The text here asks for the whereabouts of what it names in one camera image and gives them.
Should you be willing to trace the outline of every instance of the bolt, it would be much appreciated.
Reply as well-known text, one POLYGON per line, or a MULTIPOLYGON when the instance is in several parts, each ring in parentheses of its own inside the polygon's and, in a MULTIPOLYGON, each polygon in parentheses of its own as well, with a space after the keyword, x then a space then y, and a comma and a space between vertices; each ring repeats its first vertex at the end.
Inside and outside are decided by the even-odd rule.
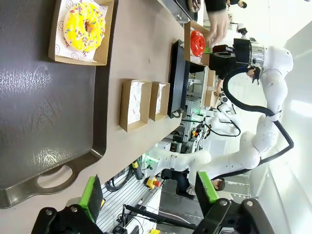
POLYGON ((77 211, 78 211, 78 209, 77 209, 75 206, 73 206, 72 208, 70 208, 70 210, 71 210, 72 212, 77 212, 77 211))
POLYGON ((51 214, 52 214, 52 211, 51 211, 51 210, 46 210, 45 213, 46 213, 47 215, 51 215, 51 214))
POLYGON ((228 204, 228 202, 225 201, 225 200, 221 200, 221 201, 220 201, 220 204, 221 204, 222 206, 226 206, 226 205, 228 204))

